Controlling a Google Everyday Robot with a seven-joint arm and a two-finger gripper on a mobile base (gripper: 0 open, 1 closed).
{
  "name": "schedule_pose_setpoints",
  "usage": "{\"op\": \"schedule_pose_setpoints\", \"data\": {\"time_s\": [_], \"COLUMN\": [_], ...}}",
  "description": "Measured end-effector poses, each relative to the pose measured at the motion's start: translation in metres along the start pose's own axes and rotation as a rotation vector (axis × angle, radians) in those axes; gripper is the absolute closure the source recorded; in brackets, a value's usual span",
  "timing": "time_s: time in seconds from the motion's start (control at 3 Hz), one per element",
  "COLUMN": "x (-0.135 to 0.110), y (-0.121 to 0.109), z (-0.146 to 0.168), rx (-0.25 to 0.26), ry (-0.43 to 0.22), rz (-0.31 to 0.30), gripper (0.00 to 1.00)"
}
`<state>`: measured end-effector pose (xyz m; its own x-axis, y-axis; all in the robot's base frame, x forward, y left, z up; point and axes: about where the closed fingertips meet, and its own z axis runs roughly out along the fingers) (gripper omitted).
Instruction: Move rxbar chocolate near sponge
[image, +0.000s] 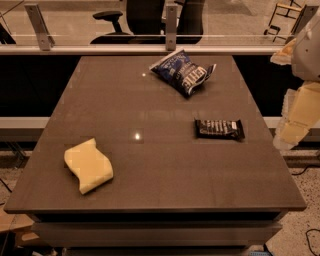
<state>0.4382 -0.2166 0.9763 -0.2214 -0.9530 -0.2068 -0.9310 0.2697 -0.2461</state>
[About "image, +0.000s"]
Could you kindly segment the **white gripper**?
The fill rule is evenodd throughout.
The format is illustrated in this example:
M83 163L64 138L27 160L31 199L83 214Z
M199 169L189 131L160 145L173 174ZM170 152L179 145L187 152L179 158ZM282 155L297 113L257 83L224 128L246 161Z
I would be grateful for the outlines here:
M316 12L296 40L274 53L270 61L291 64L293 75L305 81L297 90L287 90L273 139L277 149L290 150L320 120L320 13Z

